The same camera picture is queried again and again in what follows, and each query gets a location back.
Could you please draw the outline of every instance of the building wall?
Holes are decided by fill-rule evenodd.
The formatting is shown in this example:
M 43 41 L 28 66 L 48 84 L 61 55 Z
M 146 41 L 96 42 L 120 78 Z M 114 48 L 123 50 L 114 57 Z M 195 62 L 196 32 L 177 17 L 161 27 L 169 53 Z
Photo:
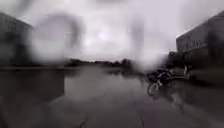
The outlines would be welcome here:
M 30 29 L 28 24 L 0 13 L 0 65 L 28 62 L 26 43 Z
M 194 65 L 224 64 L 224 12 L 176 39 L 177 51 Z

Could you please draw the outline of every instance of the person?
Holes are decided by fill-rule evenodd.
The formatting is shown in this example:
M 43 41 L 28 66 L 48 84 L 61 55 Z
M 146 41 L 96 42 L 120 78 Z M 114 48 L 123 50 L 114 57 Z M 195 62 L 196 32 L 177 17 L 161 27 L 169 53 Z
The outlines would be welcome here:
M 186 78 L 186 79 L 189 79 L 189 72 L 190 72 L 190 70 L 191 70 L 191 66 L 189 65 L 189 64 L 185 64 L 184 65 L 184 77 Z
M 167 85 L 171 78 L 171 72 L 169 70 L 165 70 L 164 72 L 158 75 L 157 82 L 160 86 Z

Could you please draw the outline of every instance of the road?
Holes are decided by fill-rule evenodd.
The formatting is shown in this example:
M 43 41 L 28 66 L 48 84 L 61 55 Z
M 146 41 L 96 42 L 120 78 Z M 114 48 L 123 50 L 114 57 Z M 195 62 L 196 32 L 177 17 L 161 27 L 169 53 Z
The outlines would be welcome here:
M 176 102 L 162 92 L 154 100 L 147 82 L 99 67 L 2 71 L 0 82 L 0 123 L 8 128 L 224 127 L 222 88 L 175 81 Z

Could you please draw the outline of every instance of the bicycle wheel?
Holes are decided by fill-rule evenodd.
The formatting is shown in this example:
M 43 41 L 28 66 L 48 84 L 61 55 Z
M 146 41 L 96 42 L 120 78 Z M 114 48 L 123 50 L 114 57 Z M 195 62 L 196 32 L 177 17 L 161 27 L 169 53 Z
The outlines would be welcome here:
M 158 85 L 158 83 L 153 83 L 152 85 L 149 85 L 148 88 L 147 88 L 147 94 L 148 94 L 148 96 L 156 99 L 159 95 L 159 85 Z

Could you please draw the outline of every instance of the sky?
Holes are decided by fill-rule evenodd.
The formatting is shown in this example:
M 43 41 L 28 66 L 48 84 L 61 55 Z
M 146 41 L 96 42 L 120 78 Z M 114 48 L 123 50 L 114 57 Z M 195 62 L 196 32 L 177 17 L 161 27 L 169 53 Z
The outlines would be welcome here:
M 37 58 L 130 58 L 150 67 L 176 50 L 178 36 L 222 11 L 224 1 L 1 0 L 0 8 L 34 27 Z M 71 41 L 74 33 L 78 39 Z

